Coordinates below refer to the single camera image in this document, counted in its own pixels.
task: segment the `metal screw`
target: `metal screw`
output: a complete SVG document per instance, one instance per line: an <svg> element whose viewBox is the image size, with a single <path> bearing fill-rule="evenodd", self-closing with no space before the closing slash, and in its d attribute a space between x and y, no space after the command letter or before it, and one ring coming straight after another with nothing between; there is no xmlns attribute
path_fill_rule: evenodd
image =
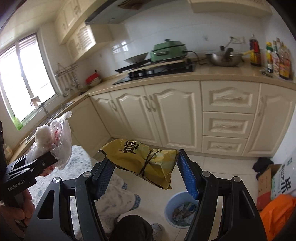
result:
<svg viewBox="0 0 296 241"><path fill-rule="evenodd" d="M202 172L202 175L203 175L204 177L209 177L211 174L210 174L208 171L203 171L203 172Z"/></svg>
<svg viewBox="0 0 296 241"><path fill-rule="evenodd" d="M55 178L52 180L52 182L53 182L53 183L58 183L60 180L61 180L61 179L60 179L59 177L55 177Z"/></svg>
<svg viewBox="0 0 296 241"><path fill-rule="evenodd" d="M91 176L91 172L85 172L85 173L83 173L83 176L84 177L90 177Z"/></svg>
<svg viewBox="0 0 296 241"><path fill-rule="evenodd" d="M239 177L234 177L233 180L237 183L240 183L241 179Z"/></svg>

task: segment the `gas stove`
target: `gas stove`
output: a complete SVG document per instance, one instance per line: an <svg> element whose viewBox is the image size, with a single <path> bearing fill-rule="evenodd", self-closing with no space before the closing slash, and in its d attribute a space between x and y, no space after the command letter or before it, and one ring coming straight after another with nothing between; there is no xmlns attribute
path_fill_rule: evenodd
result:
<svg viewBox="0 0 296 241"><path fill-rule="evenodd" d="M147 65L142 66L141 68L130 70L128 72L128 76L125 78L115 82L113 85L133 81L133 80L140 80L155 76L167 75L167 74L180 74L180 73L187 73L193 72L195 69L195 64L191 62L191 59L186 59L183 61L173 61L163 63L162 65Z"/></svg>

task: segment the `gray shoe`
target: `gray shoe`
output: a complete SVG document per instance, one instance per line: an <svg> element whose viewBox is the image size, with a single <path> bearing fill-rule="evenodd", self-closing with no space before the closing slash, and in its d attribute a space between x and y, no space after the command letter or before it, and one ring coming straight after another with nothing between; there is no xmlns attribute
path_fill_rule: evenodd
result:
<svg viewBox="0 0 296 241"><path fill-rule="evenodd" d="M159 223L153 223L151 224L151 227L153 229L153 240L154 241L161 241L161 238L163 236L163 226Z"/></svg>

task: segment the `light blue bucket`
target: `light blue bucket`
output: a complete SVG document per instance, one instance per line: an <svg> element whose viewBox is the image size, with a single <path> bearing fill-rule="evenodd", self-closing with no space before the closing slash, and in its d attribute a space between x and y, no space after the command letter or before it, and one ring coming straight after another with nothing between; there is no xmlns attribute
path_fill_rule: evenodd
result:
<svg viewBox="0 0 296 241"><path fill-rule="evenodd" d="M165 219L167 222L172 225L175 228L179 229L188 229L189 226L178 226L177 224L174 223L172 215L174 212L174 209L177 208L179 205L185 202L192 202L193 204L197 205L198 208L198 201L199 200L194 200L193 197L188 193L188 192L179 192L172 196L168 203L165 206Z"/></svg>

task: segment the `green object on window sill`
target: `green object on window sill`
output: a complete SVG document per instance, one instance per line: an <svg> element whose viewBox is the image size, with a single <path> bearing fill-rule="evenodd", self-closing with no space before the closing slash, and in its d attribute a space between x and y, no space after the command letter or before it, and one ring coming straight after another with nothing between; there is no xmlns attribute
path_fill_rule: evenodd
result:
<svg viewBox="0 0 296 241"><path fill-rule="evenodd" d="M17 128L17 130L19 131L24 125L22 124L22 122L16 118L15 114L12 113L12 121L15 125L15 127Z"/></svg>

